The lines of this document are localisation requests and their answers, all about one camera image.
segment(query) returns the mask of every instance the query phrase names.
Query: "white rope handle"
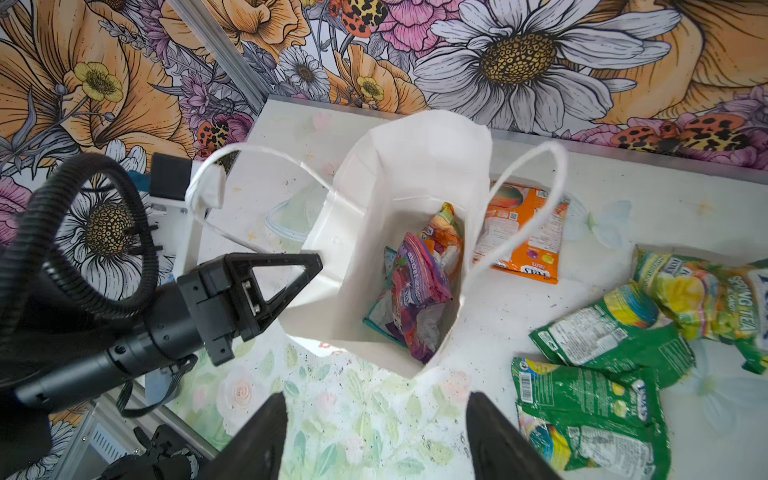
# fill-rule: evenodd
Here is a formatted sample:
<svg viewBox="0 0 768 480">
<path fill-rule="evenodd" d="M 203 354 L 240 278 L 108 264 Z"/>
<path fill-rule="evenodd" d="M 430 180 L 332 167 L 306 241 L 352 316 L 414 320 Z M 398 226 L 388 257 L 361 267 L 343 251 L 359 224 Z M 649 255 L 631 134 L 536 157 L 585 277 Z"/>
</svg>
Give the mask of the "white rope handle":
<svg viewBox="0 0 768 480">
<path fill-rule="evenodd" d="M 242 247 L 246 247 L 249 250 L 253 250 L 257 253 L 269 253 L 263 248 L 259 247 L 258 245 L 255 245 L 251 242 L 246 242 L 245 240 L 241 240 L 240 238 L 234 236 L 233 234 L 226 232 L 225 230 L 221 230 L 219 227 L 216 227 L 215 225 L 208 222 L 208 220 L 205 218 L 205 212 L 198 211 L 195 209 L 195 202 L 197 201 L 198 192 L 197 188 L 200 185 L 200 179 L 203 178 L 203 175 L 205 175 L 206 170 L 210 169 L 212 165 L 216 163 L 217 160 L 226 157 L 228 154 L 231 154 L 235 151 L 249 151 L 254 153 L 261 153 L 261 154 L 270 154 L 274 155 L 276 157 L 283 158 L 285 160 L 288 160 L 290 163 L 298 165 L 302 170 L 307 172 L 308 174 L 312 175 L 312 177 L 320 182 L 321 185 L 323 185 L 331 194 L 333 194 L 335 197 L 339 198 L 342 202 L 349 205 L 350 208 L 352 208 L 357 213 L 363 215 L 365 211 L 355 202 L 349 200 L 342 194 L 340 194 L 333 186 L 331 186 L 328 182 L 325 181 L 323 177 L 320 176 L 319 173 L 317 173 L 316 170 L 311 168 L 309 165 L 307 165 L 303 161 L 298 161 L 297 159 L 291 157 L 290 155 L 275 150 L 274 148 L 269 147 L 261 147 L 260 145 L 253 145 L 253 144 L 246 144 L 246 143 L 236 143 L 236 144 L 229 144 L 225 145 L 222 148 L 214 151 L 208 158 L 205 159 L 203 164 L 200 166 L 200 168 L 197 170 L 194 177 L 192 177 L 192 180 L 190 180 L 189 187 L 187 187 L 187 192 L 184 195 L 184 202 L 187 204 L 187 210 L 194 215 L 195 220 L 202 223 L 204 226 L 210 228 L 214 233 L 217 233 L 218 235 L 221 235 L 222 237 L 233 241 L 234 243 L 237 243 L 238 245 L 241 245 Z"/>
<path fill-rule="evenodd" d="M 544 206 L 531 218 L 517 233 L 512 235 L 502 245 L 496 247 L 491 253 L 488 253 L 480 259 L 474 266 L 470 267 L 467 276 L 462 284 L 462 292 L 467 292 L 468 288 L 477 280 L 477 277 L 485 271 L 488 267 L 496 263 L 496 260 L 500 258 L 508 257 L 512 251 L 521 246 L 528 237 L 530 237 L 536 230 L 541 228 L 542 225 L 552 215 L 554 209 L 560 204 L 560 199 L 565 192 L 565 180 L 568 177 L 568 151 L 556 141 L 547 141 L 531 150 L 525 152 L 518 157 L 517 160 L 512 162 L 504 173 L 498 178 L 491 191 L 488 193 L 488 200 L 485 202 L 485 208 L 488 208 L 488 204 L 491 203 L 493 197 L 498 192 L 498 189 L 502 187 L 505 180 L 507 180 L 515 170 L 521 167 L 523 164 L 536 157 L 545 151 L 550 151 L 554 157 L 555 171 L 554 180 L 552 181 L 552 189 L 548 195 L 547 201 Z M 480 232 L 483 228 L 483 223 L 478 225 L 478 231 L 472 232 L 474 238 L 480 236 Z M 469 255 L 468 262 L 471 263 L 474 256 L 474 252 L 465 252 L 465 255 Z"/>
</svg>

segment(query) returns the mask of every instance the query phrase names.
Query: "paper bag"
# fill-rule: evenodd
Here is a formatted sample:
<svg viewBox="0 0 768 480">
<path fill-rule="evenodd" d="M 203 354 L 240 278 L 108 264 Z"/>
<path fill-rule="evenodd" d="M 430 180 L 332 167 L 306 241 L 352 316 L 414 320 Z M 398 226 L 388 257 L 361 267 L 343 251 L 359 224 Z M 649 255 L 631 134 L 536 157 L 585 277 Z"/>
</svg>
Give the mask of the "paper bag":
<svg viewBox="0 0 768 480">
<path fill-rule="evenodd" d="M 320 254 L 323 271 L 280 315 L 286 333 L 317 355 L 345 350 L 406 378 L 421 372 L 425 365 L 407 349 L 362 322 L 382 289 L 384 247 L 397 248 L 406 232 L 418 233 L 443 202 L 455 208 L 465 245 L 453 301 L 441 320 L 444 345 L 463 296 L 471 294 L 468 283 L 538 229 L 562 195 L 562 146 L 548 142 L 517 159 L 502 180 L 538 152 L 555 153 L 558 172 L 549 201 L 518 234 L 473 266 L 475 242 L 495 193 L 488 191 L 491 150 L 488 128 L 447 111 L 411 115 L 361 138 L 337 171 L 304 243 L 304 251 Z"/>
</svg>

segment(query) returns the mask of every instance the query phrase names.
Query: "metal frame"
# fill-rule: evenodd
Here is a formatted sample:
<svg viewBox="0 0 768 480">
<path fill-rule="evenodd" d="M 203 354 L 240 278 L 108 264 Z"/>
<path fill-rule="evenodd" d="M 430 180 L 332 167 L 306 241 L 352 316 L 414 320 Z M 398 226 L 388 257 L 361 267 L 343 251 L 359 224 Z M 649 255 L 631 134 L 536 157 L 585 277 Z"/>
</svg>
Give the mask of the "metal frame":
<svg viewBox="0 0 768 480">
<path fill-rule="evenodd" d="M 267 101 L 283 101 L 290 104 L 306 105 L 307 107 L 322 108 L 323 110 L 341 111 L 348 114 L 363 115 L 366 117 L 382 118 L 384 120 L 397 120 L 404 117 L 401 114 L 390 114 L 365 108 L 349 107 L 346 105 L 328 104 L 320 101 L 303 100 L 301 98 L 283 97 L 272 94 Z M 513 131 L 502 131 L 491 129 L 491 136 L 497 141 L 514 141 L 521 144 L 539 145 L 552 140 L 550 137 L 544 137 L 534 134 L 521 134 Z M 733 165 L 715 164 L 690 158 L 672 157 L 670 155 L 650 154 L 641 151 L 626 150 L 616 147 L 604 147 L 602 145 L 585 144 L 579 141 L 561 142 L 566 150 L 576 154 L 596 155 L 599 157 L 612 158 L 614 160 L 628 161 L 636 164 L 651 165 L 654 167 L 672 168 L 674 170 L 683 170 L 695 174 L 711 175 L 716 177 L 732 178 L 751 182 L 753 184 L 768 185 L 768 171 L 756 170 L 753 168 L 735 167 Z"/>
</svg>

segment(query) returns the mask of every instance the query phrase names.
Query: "floral table surface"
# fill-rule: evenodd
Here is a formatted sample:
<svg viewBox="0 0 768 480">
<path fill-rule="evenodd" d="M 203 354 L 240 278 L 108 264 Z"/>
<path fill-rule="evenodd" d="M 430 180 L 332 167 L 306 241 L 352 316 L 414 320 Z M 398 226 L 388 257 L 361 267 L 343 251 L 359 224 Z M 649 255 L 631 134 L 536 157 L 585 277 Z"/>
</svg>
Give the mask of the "floral table surface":
<svg viewBox="0 0 768 480">
<path fill-rule="evenodd" d="M 216 448 L 283 391 L 289 420 L 280 478 L 472 477 L 468 373 L 438 368 L 413 382 L 350 353 L 320 358 L 277 322 L 254 340 L 237 340 L 234 351 L 219 367 L 201 353 L 169 405 Z"/>
</svg>

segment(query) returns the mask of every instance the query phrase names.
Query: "barcode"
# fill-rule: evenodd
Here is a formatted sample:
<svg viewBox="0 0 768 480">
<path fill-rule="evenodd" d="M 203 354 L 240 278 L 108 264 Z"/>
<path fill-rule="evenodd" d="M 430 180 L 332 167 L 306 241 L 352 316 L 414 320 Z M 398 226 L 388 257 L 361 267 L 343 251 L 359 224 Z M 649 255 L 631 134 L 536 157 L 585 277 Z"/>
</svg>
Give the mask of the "barcode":
<svg viewBox="0 0 768 480">
<path fill-rule="evenodd" d="M 528 372 L 520 372 L 520 399 L 525 403 L 533 403 L 533 383 Z"/>
<path fill-rule="evenodd" d="M 616 341 L 619 343 L 621 342 L 621 340 L 626 339 L 629 336 L 627 335 L 627 332 L 622 328 L 617 328 L 616 330 L 613 331 L 611 335 L 613 335 Z"/>
</svg>

